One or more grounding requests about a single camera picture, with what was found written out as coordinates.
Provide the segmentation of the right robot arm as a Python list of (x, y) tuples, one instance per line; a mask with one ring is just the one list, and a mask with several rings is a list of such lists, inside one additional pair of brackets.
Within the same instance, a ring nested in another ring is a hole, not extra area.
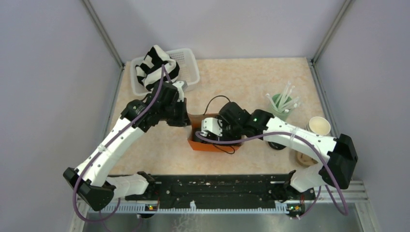
[(248, 141), (262, 139), (277, 143), (318, 162), (292, 174), (289, 183), (283, 186), (287, 198), (297, 199), (304, 191), (323, 185), (340, 189), (349, 187), (358, 162), (350, 136), (318, 135), (293, 126), (264, 110), (255, 110), (250, 114), (235, 102), (225, 104), (218, 115), (233, 136), (245, 136)]

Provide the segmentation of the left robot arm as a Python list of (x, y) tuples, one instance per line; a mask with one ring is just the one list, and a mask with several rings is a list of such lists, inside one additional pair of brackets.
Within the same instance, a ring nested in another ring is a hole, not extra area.
[(94, 211), (104, 209), (112, 200), (139, 195), (144, 200), (155, 194), (154, 179), (144, 172), (110, 177), (109, 173), (127, 149), (151, 127), (165, 121), (171, 127), (190, 125), (184, 91), (185, 81), (156, 83), (143, 101), (126, 105), (113, 129), (87, 159), (67, 168), (63, 177)]

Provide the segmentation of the orange paper bag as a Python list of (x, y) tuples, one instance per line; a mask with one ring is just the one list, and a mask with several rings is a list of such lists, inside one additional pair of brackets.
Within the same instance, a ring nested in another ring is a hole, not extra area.
[(228, 102), (231, 102), (231, 100), (227, 96), (217, 95), (208, 102), (205, 108), (205, 111), (202, 114), (199, 114), (199, 115), (188, 114), (189, 119), (191, 121), (191, 130), (188, 135), (188, 143), (194, 151), (223, 152), (223, 153), (232, 155), (243, 145), (243, 143), (233, 143), (233, 144), (209, 143), (199, 138), (196, 135), (197, 132), (200, 133), (202, 131), (202, 122), (204, 122), (206, 118), (216, 118), (218, 120), (217, 121), (218, 126), (222, 130), (227, 130), (227, 127), (229, 127), (227, 122), (225, 122), (218, 113), (207, 113), (211, 102), (216, 98), (225, 98)]

